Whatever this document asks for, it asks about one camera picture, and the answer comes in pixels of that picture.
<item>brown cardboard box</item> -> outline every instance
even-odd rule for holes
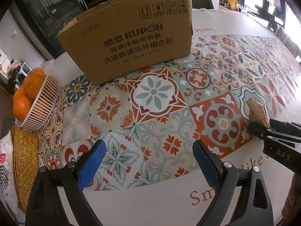
[[[95,85],[190,54],[191,0],[110,0],[74,18],[58,39]]]

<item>shipping symbol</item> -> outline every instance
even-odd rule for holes
[[[187,13],[188,7],[187,2],[179,2],[179,13]]]
[[[139,13],[141,20],[150,19],[151,18],[151,9],[150,6],[139,7]]]
[[[153,10],[155,17],[164,16],[163,3],[153,4]]]
[[[176,14],[177,13],[176,2],[167,2],[166,12],[167,15]]]

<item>basket of oranges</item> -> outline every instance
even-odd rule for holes
[[[16,125],[32,131],[39,130],[49,118],[60,88],[61,79],[52,61],[28,74],[23,87],[15,92],[13,98]]]

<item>crumpled wrapper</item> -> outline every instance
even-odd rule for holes
[[[267,109],[254,99],[249,99],[246,103],[250,107],[249,120],[256,121],[262,126],[270,128],[270,117],[268,116]]]

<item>white plastic basket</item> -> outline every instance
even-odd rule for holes
[[[61,89],[61,79],[52,65],[44,63],[40,68],[46,75],[43,85],[23,122],[16,119],[16,125],[28,130],[39,130],[49,118]]]

